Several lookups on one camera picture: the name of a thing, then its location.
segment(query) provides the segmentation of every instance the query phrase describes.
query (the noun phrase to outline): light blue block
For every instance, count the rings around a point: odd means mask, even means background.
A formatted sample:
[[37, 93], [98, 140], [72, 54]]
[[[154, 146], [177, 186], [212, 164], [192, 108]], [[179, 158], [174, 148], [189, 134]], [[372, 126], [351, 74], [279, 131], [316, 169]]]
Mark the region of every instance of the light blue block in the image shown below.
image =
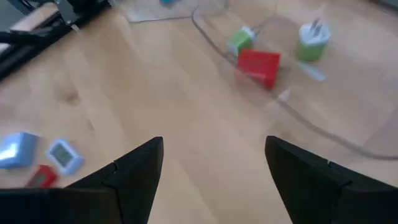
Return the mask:
[[0, 169], [30, 166], [39, 137], [29, 133], [10, 134], [0, 145]]
[[163, 4], [170, 4], [171, 2], [174, 2], [175, 0], [160, 0], [160, 1]]

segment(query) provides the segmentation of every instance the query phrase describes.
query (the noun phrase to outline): wooden table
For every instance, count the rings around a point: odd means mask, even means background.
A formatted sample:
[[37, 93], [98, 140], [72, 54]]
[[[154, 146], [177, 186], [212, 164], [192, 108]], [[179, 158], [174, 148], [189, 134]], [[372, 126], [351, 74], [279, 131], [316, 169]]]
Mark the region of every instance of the wooden table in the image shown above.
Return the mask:
[[[379, 154], [398, 154], [398, 18], [364, 1], [234, 0], [198, 22], [224, 48], [243, 24], [274, 9], [258, 46], [284, 53], [274, 90], [312, 123]], [[332, 41], [318, 81], [289, 55], [297, 25], [326, 4]], [[154, 136], [164, 137], [162, 177], [149, 223], [289, 223], [264, 157], [278, 135], [343, 166], [398, 186], [398, 162], [364, 158], [309, 131], [206, 43], [190, 19], [129, 24], [112, 9], [49, 47], [0, 83], [0, 135], [42, 136], [35, 164], [68, 138], [86, 163], [65, 186]], [[22, 187], [35, 167], [4, 171]]]

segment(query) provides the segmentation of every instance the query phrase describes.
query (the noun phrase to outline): red block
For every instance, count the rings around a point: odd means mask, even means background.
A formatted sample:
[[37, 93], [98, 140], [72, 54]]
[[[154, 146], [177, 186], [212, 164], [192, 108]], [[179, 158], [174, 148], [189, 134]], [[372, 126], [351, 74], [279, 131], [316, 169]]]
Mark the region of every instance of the red block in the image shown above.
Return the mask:
[[29, 188], [49, 188], [52, 187], [57, 180], [57, 175], [51, 167], [39, 165], [38, 171], [28, 181], [26, 187]]
[[271, 90], [275, 84], [279, 60], [278, 53], [242, 50], [238, 57], [238, 68]]

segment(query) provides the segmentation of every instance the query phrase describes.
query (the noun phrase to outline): small digital clock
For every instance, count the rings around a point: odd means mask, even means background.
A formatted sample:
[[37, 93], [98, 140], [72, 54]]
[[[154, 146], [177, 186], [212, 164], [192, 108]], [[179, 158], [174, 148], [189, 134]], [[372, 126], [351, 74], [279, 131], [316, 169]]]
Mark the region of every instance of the small digital clock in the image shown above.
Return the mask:
[[47, 151], [49, 159], [57, 165], [61, 174], [73, 175], [83, 165], [84, 158], [64, 139], [56, 140]]

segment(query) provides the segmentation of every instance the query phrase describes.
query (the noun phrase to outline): green cube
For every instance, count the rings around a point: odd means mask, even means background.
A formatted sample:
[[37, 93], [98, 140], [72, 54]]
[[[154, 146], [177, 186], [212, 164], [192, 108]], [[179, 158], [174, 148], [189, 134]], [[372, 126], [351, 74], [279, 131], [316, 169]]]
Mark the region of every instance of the green cube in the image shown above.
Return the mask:
[[242, 27], [228, 41], [229, 51], [236, 57], [242, 49], [251, 49], [253, 47], [254, 32], [248, 27]]

